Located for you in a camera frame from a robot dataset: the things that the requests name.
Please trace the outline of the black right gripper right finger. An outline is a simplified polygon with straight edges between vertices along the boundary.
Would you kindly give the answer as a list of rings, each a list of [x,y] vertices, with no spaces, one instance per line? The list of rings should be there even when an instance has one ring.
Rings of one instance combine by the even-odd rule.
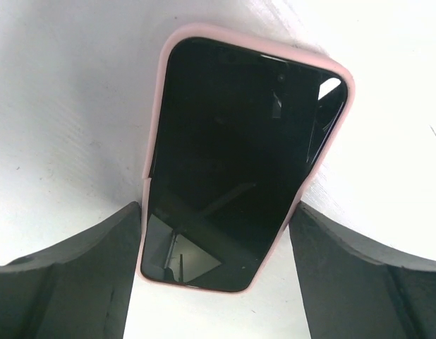
[[[311,338],[436,338],[436,261],[299,203],[289,222]]]

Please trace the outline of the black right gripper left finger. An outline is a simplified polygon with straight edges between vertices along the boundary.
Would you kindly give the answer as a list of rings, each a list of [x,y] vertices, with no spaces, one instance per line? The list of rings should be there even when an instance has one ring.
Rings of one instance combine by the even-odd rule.
[[[122,338],[141,209],[0,266],[0,338]]]

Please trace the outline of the phone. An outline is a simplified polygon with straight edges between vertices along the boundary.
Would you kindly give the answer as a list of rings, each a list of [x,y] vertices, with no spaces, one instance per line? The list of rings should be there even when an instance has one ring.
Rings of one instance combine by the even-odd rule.
[[[247,290],[354,97],[351,73],[323,54],[205,23],[174,31],[157,68],[140,277]]]

